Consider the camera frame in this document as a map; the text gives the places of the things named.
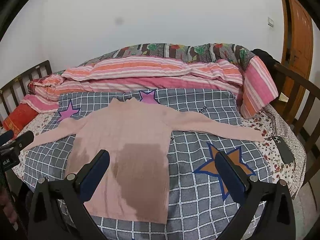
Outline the left hand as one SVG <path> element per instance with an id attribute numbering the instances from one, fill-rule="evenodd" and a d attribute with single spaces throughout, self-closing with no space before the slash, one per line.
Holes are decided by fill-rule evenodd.
<path id="1" fill-rule="evenodd" d="M 1 187 L 0 192 L 0 206 L 3 210 L 4 214 L 6 215 L 7 219 L 11 224 L 15 224 L 17 220 L 17 213 L 9 200 L 9 195 L 5 188 Z"/>

